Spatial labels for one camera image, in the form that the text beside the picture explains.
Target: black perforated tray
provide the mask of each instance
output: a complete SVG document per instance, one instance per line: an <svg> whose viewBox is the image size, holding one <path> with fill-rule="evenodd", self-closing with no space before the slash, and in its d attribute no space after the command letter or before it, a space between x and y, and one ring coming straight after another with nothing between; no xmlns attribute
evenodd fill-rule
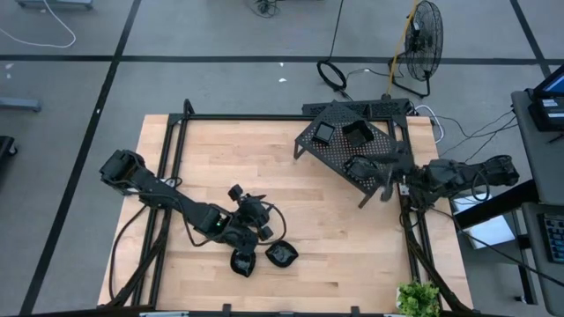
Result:
<svg viewBox="0 0 564 317"><path fill-rule="evenodd" d="M296 143L310 152L313 156L321 160L325 165L335 172L339 173L356 188L360 189L366 195L373 195L375 191L382 185L375 180L355 181L345 173L344 164L352 155L367 154L387 154L396 148L396 140L379 130L372 123L367 122L368 127L374 133L374 141L363 144L358 148L353 148L346 140L341 130L344 126L358 120L364 120L347 107L332 103L323 110L303 132L296 138ZM335 127L333 138L329 145L319 144L313 141L315 130L319 126L319 122L327 122ZM386 174L390 166L379 165Z"/></svg>

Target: wooden table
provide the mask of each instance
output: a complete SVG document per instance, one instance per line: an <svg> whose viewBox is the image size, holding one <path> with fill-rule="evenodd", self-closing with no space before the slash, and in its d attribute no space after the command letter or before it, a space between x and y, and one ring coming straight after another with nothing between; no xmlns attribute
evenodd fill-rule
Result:
<svg viewBox="0 0 564 317"><path fill-rule="evenodd" d="M416 163L437 157L430 121L410 117L409 132ZM167 115L147 115L137 145L146 166L156 171L160 160ZM251 277L236 275L229 267L233 249L209 243L194 248L173 214L167 243L157 309L234 311L395 312L396 288L410 281L404 230L398 223L397 194L387 203L371 199L363 209L363 194L311 154L293 159L296 136L308 122L190 121L184 143L179 190L196 201L216 203L228 210L236 204L227 190L240 184L251 194L266 194L284 213L286 240L300 253L287 269L271 264L264 250L256 250ZM378 126L386 131L385 125ZM174 155L175 139L169 157ZM172 159L166 175L170 175ZM450 211L446 199L437 208ZM124 200L116 228L139 210L135 197ZM138 264L148 212L123 235L116 251L115 291ZM271 228L281 232L273 214ZM434 264L449 287L467 306L471 296L452 221L427 213L427 228ZM143 302L147 302L152 269L145 276ZM107 303L108 272L100 292Z"/></svg>

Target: green plant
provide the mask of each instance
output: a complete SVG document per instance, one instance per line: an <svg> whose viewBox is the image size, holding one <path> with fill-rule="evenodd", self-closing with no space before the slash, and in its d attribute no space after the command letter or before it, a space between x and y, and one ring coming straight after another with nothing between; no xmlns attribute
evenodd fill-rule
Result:
<svg viewBox="0 0 564 317"><path fill-rule="evenodd" d="M438 317L440 312L437 295L439 289L431 283L411 282L399 285L399 312L407 317Z"/></svg>

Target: electric fan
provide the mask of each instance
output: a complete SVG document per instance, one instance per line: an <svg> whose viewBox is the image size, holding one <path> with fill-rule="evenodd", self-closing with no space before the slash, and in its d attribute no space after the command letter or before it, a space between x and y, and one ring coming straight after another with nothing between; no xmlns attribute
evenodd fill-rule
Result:
<svg viewBox="0 0 564 317"><path fill-rule="evenodd" d="M431 94L429 78L437 71L442 54L442 18L436 5L424 0L421 1L405 34L405 52L397 56L400 61L405 61L407 69L413 78L427 82L427 93L423 94L402 86L392 77L392 83L420 98Z"/></svg>

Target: fan guard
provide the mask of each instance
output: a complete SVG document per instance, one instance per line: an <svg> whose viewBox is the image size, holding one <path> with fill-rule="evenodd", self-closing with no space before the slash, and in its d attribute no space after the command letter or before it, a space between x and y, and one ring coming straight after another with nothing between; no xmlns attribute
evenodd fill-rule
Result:
<svg viewBox="0 0 564 317"><path fill-rule="evenodd" d="M405 35L405 63L413 78L428 80L439 67L442 55L442 18L439 8L421 1Z"/></svg>

